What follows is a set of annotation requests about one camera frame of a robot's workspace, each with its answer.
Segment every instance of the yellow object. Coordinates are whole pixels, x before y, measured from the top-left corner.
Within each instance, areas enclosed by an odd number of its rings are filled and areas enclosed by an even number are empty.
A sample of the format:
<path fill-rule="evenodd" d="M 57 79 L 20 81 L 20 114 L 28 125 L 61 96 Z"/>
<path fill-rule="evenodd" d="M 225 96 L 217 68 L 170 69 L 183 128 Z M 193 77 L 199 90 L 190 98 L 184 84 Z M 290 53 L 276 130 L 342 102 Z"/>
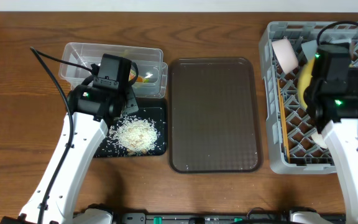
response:
<path fill-rule="evenodd" d="M 306 88 L 310 85 L 311 81 L 311 71 L 313 71 L 314 60 L 310 60 L 302 69 L 301 75 L 298 80 L 298 99 L 299 104 L 303 109 L 307 109 L 308 105 L 305 103 L 303 99 L 303 94 L 305 93 Z"/>
<path fill-rule="evenodd" d="M 277 79 L 277 89 L 278 89 L 278 102 L 280 106 L 281 127 L 283 129 L 283 144 L 284 144 L 285 152 L 287 154 L 287 161 L 288 163 L 290 163 L 290 147 L 288 146 L 287 121 L 285 119 L 284 97 L 281 95 L 279 79 Z"/>

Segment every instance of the wooden table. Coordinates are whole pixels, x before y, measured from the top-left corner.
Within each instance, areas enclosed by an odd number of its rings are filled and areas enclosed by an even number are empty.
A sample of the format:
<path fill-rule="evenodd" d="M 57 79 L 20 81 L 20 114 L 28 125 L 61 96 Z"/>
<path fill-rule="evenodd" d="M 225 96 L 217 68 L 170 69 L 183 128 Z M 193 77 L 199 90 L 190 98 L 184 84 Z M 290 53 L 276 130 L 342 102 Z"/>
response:
<path fill-rule="evenodd" d="M 358 21 L 358 14 L 0 12 L 0 219 L 15 217 L 38 185 L 59 139 L 65 109 L 30 46 L 61 57 L 68 42 L 160 48 L 177 58 L 245 57 L 255 72 L 264 163 L 251 174 L 185 175 L 168 153 L 93 159 L 76 210 L 106 203 L 118 212 L 245 213 L 307 206 L 344 213 L 336 174 L 278 175 L 269 167 L 266 98 L 258 42 L 270 21 Z M 59 64 L 47 60 L 57 76 Z M 66 93 L 69 84 L 60 80 Z"/>

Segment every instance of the black plate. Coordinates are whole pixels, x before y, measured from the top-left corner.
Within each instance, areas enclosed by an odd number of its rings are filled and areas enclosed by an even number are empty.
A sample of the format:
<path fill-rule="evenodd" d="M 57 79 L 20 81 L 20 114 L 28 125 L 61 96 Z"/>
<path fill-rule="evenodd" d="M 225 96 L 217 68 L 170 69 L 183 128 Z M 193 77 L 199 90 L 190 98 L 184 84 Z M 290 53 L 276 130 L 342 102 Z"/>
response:
<path fill-rule="evenodd" d="M 124 156 L 161 156 L 167 150 L 167 104 L 164 99 L 150 100 L 145 98 L 138 98 L 137 104 L 139 111 L 132 116 L 137 116 L 140 119 L 150 119 L 155 121 L 154 127 L 160 133 L 158 136 L 155 149 L 149 150 L 143 154 L 131 154 L 124 147 L 115 146 L 117 140 L 112 140 L 109 137 L 103 139 L 98 147 L 94 157 L 124 157 Z M 113 127 L 116 130 L 120 125 L 121 119 L 114 122 Z"/>

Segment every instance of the clear plastic container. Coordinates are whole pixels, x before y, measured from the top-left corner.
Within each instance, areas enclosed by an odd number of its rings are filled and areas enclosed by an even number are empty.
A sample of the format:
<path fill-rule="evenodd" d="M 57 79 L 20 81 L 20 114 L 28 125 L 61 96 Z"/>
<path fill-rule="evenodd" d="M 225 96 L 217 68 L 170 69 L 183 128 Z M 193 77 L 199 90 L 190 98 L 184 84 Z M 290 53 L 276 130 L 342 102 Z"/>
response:
<path fill-rule="evenodd" d="M 168 66 L 162 62 L 160 49 L 130 47 L 107 44 L 66 44 L 62 60 L 91 68 L 91 64 L 100 64 L 103 54 L 128 58 L 137 64 L 139 76 L 147 78 L 147 83 L 135 83 L 134 92 L 138 97 L 163 98 L 167 87 Z M 71 89 L 90 75 L 78 67 L 60 64 L 59 76 L 71 84 Z"/>

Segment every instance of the wooden table surface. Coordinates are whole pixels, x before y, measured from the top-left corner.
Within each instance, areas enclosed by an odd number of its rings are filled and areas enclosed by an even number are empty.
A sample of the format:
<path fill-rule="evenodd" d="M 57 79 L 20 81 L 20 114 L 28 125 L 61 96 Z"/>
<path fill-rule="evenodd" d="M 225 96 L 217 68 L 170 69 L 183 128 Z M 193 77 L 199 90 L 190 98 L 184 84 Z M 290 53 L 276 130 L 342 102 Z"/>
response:
<path fill-rule="evenodd" d="M 358 21 L 358 14 L 0 12 L 0 219 L 16 217 L 59 139 L 65 109 L 30 46 L 61 57 L 68 42 L 155 47 L 177 58 L 245 57 L 255 72 L 264 163 L 250 174 L 178 174 L 158 157 L 93 159 L 76 210 L 245 213 L 307 206 L 344 213 L 336 174 L 278 175 L 269 167 L 258 42 L 270 21 Z M 47 61 L 57 76 L 59 64 Z M 67 93 L 69 84 L 60 80 Z"/>

